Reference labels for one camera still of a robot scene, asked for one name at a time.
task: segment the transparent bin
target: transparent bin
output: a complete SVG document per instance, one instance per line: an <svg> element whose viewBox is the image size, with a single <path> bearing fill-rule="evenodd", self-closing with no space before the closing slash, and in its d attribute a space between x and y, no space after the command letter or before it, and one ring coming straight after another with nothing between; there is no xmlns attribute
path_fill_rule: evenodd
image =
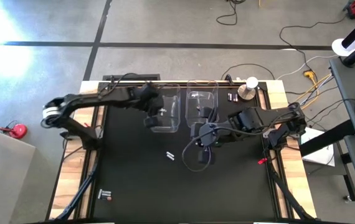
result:
<svg viewBox="0 0 355 224"><path fill-rule="evenodd" d="M200 116L203 107L218 106L218 83L216 81L195 81L187 83L186 94L186 122L189 127L195 123L206 123L207 118Z"/></svg>
<svg viewBox="0 0 355 224"><path fill-rule="evenodd" d="M160 87L163 94L164 107L158 115L158 126L152 127L155 133L174 133L180 125L181 92L178 84L165 84Z"/></svg>

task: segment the wooden frame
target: wooden frame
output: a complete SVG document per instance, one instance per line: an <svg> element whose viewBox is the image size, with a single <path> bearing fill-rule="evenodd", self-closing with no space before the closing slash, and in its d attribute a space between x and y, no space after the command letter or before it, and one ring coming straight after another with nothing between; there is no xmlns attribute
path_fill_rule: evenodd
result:
<svg viewBox="0 0 355 224"><path fill-rule="evenodd" d="M80 87L80 93L96 93L98 90L98 83L101 81L83 81ZM179 83L187 81L154 81L161 83ZM286 107L288 102L285 95L285 90L283 82L281 80L267 80L262 81L267 83L268 97L270 101L270 106L274 108ZM121 83L138 83L138 81L122 81ZM265 97L263 93L260 92L260 99L262 108L266 108ZM74 113L74 120L81 124L91 124L93 118L94 108L84 108L79 109ZM96 125L102 123L104 107L100 107L98 110ZM298 148L298 143L294 139L287 139L288 145L293 148ZM74 149L80 147L82 144L80 140L69 141L66 147L65 155L72 152ZM96 152L91 152L89 167L92 167L94 162ZM298 150L284 148L281 151L284 171L286 175L287 186L290 192L296 198L298 203L305 209L305 211L312 217L316 217L316 211L313 206L313 201L311 197L311 192L308 185L308 179L306 177L305 168L303 167L303 162L301 154ZM75 193L77 192L83 172L83 161L85 158L85 150L81 149L77 151L74 155L70 156L66 161L63 161L60 168L60 175L55 186L55 194L52 201L51 211L49 214L50 218L55 218L58 216L63 209L69 204ZM276 160L273 161L273 165L278 172L278 166ZM285 206L285 198L281 190L277 187L278 201L280 204L280 210L282 217L288 217L288 212ZM80 207L81 212L79 218L86 217L86 210L88 206L88 195L90 192L90 187L85 192L82 200L82 206Z"/></svg>

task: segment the red clip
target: red clip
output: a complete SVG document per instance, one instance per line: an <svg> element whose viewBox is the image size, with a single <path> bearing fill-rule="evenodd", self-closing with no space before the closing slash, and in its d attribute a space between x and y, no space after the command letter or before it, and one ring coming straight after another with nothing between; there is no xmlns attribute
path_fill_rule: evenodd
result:
<svg viewBox="0 0 355 224"><path fill-rule="evenodd" d="M258 164L260 165L260 164L263 164L264 162L266 162L267 161L267 158L263 158L263 159L261 159L261 160L259 160L258 161Z"/></svg>

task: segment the yellow cable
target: yellow cable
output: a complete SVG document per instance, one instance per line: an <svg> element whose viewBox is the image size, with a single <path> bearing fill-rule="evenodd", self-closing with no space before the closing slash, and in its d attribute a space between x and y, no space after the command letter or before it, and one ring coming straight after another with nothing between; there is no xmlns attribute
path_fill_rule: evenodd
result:
<svg viewBox="0 0 355 224"><path fill-rule="evenodd" d="M313 84L317 85L316 82L315 82L312 78L311 78L311 80L312 80ZM307 108L310 104L312 104L313 102L315 102L315 101L317 100L317 98L319 98L319 89L317 89L317 91L316 91L316 97L315 97L312 101L310 101L307 105L303 105L303 106L301 107L301 109L304 110L305 108Z"/></svg>
<svg viewBox="0 0 355 224"><path fill-rule="evenodd" d="M311 92L314 87L317 88L317 85L319 85L319 83L321 83L322 81L324 81L324 80L325 80L326 78L328 78L330 75L331 75L331 74L328 74L328 75L326 75L325 77L323 77L321 80L319 80L317 83L315 83L312 87L310 87L310 89L307 90L304 94L300 95L296 100L294 100L294 102L297 102L300 98L304 97L306 94L308 94L309 92Z"/></svg>

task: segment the concrete floor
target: concrete floor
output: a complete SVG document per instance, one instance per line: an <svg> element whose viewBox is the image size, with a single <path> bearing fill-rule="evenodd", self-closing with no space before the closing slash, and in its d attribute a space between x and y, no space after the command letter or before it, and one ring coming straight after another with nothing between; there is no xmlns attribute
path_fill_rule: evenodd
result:
<svg viewBox="0 0 355 224"><path fill-rule="evenodd" d="M283 45L278 33L283 26L310 26L317 21L338 21L347 0L256 0L237 6L237 26L222 26L217 16L231 13L223 0L114 0L108 13L102 42L170 42L207 44ZM93 42L106 0L2 0L0 1L0 43L5 41ZM335 25L313 29L288 29L283 36L296 45L330 45L344 37L355 26L345 19ZM43 129L39 122L42 105L56 96L77 93L83 79L91 47L21 47L0 45L0 126L11 120L28 125L23 139L36 146L40 156L52 167L40 175L43 186L35 200L21 199L15 222L35 222L45 217L52 187L62 156L57 129ZM307 58L334 55L330 51L308 50ZM303 63L302 55L291 50L228 49L124 49L99 48L91 80L103 75L160 73L163 80L219 79L230 66L258 63L276 77L292 72ZM328 59L318 58L309 65L319 78L327 75ZM255 76L270 79L258 67L233 69L233 77ZM310 81L301 73L283 78L286 91L305 91ZM334 87L334 81L322 88ZM329 91L305 110L313 116L319 110L340 100L338 90ZM296 96L288 95L293 101ZM332 128L348 118L344 106L332 112L320 124ZM355 202L341 200L347 194L343 178L312 175L309 183L318 218L327 221L355 223Z"/></svg>

